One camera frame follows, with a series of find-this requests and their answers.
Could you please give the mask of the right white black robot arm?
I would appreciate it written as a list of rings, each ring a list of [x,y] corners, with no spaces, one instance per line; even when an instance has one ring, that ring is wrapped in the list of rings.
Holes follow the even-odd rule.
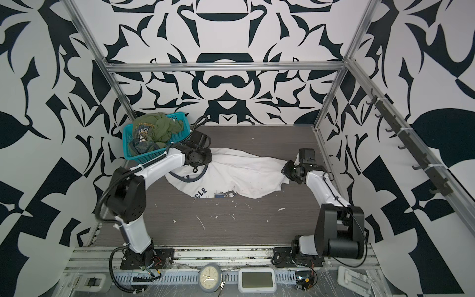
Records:
[[[333,184],[334,175],[317,164],[314,149],[299,149],[296,161],[288,161],[282,173],[305,184],[320,205],[315,231],[292,241],[294,255],[362,259],[367,256],[364,211],[350,204]]]

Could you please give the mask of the teal plastic basket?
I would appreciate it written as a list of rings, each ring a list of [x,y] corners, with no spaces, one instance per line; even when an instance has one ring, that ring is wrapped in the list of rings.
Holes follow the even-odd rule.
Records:
[[[124,151],[124,157],[127,160],[132,160],[137,163],[146,163],[160,155],[162,155],[165,151],[166,148],[173,144],[177,143],[179,141],[184,140],[188,135],[190,135],[190,126],[188,123],[188,120],[186,118],[186,115],[183,112],[178,112],[178,113],[172,113],[169,115],[166,115],[169,118],[174,118],[176,120],[182,120],[184,123],[184,130],[183,132],[180,132],[179,134],[174,134],[171,138],[171,140],[167,143],[167,146],[164,149],[156,150],[154,152],[149,152],[145,153],[143,155],[138,155],[138,156],[132,156],[131,151],[128,147],[129,142],[132,140],[132,123],[127,125],[124,128],[124,133],[122,137],[122,146],[123,146],[123,151]]]

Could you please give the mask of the white tank top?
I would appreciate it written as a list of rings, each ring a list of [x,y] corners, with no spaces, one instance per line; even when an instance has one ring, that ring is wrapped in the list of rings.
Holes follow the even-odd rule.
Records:
[[[229,198],[236,194],[260,199],[282,190],[289,179],[282,173],[286,161],[259,157],[233,149],[212,149],[212,162],[199,167],[183,166],[165,178],[192,198]]]

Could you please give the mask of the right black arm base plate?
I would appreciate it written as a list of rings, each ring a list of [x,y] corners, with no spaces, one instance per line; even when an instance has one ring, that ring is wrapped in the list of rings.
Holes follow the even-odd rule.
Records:
[[[324,259],[318,256],[295,254],[292,248],[279,248],[273,249],[273,256],[271,263],[278,268],[288,267],[323,267]]]

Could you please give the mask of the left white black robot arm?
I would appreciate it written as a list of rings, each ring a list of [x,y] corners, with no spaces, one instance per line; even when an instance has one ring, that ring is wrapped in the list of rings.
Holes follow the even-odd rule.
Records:
[[[199,167],[206,167],[212,162],[210,144],[208,135],[193,131],[183,141],[169,145],[158,157],[132,168],[117,169],[96,204],[95,218],[114,223],[129,251],[147,252],[153,243],[143,219],[146,190],[175,169],[190,166],[196,172]]]

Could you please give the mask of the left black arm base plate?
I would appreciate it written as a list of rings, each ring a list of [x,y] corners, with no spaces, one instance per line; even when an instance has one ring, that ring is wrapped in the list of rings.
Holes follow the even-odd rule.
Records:
[[[140,269],[146,266],[150,269],[162,269],[168,264],[172,264],[174,261],[174,249],[160,248],[154,249],[148,248],[142,254],[126,249],[120,268],[122,270]]]

